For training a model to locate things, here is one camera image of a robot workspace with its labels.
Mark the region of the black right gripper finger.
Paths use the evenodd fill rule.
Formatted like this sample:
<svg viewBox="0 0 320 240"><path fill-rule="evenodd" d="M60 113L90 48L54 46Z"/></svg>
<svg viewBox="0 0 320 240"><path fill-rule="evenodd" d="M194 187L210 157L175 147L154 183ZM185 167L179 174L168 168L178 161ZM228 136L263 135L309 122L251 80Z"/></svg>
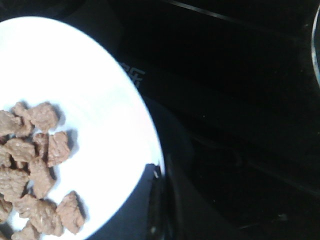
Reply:
<svg viewBox="0 0 320 240"><path fill-rule="evenodd" d="M159 165L152 170L151 188L147 210L147 240L179 240L179 207L173 183Z"/></svg>

